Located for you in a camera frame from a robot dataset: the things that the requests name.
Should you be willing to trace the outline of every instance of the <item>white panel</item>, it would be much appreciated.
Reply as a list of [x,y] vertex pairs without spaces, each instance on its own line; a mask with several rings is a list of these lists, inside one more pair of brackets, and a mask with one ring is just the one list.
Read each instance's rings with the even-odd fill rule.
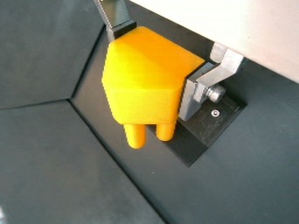
[[132,0],[299,82],[295,0]]

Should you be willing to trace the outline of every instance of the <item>yellow object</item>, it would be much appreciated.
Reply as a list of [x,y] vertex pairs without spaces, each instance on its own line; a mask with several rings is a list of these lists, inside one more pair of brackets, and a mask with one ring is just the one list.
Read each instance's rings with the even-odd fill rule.
[[203,62],[144,27],[109,43],[101,81],[132,148],[145,144],[145,124],[156,124],[157,138],[171,140],[184,78]]

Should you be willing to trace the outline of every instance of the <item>black surface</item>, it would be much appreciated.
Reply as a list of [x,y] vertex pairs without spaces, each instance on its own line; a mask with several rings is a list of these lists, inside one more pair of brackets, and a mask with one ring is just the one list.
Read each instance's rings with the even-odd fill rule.
[[[244,106],[244,103],[224,95],[219,103],[207,100],[187,122],[179,119],[173,137],[164,144],[188,167],[211,147]],[[219,111],[217,117],[211,115],[212,110]]]
[[[139,25],[208,55],[209,41],[128,6]],[[101,39],[73,103],[163,217],[172,224],[297,223],[299,85],[249,61],[221,83],[247,107],[187,168],[151,131],[141,150],[127,146],[100,84],[107,44]]]
[[67,101],[0,110],[8,224],[163,223]]
[[0,1],[0,109],[71,98],[103,24],[92,0]]

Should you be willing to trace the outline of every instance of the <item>gray wall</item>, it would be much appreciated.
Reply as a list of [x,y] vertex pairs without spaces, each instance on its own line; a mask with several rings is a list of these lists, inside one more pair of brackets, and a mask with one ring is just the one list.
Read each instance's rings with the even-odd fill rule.
[[0,1],[0,109],[71,98],[101,27],[92,0]]
[[[208,40],[129,5],[140,25],[207,57]],[[247,107],[187,168],[151,131],[141,150],[127,146],[100,84],[107,46],[104,34],[72,102],[163,217],[175,224],[297,223],[297,84],[251,61],[244,65],[223,85]]]

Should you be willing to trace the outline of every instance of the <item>dark gray floor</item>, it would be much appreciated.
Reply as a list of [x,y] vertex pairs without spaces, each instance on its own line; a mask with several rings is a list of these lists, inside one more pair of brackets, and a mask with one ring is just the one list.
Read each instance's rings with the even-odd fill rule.
[[[137,6],[129,9],[139,24],[207,55],[200,37],[188,38],[188,31]],[[187,168],[152,132],[141,150],[127,146],[100,84],[105,51],[103,37],[73,102],[169,223],[297,223],[299,85],[248,62],[224,83],[247,107]]]
[[9,224],[163,223],[67,101],[0,110]]

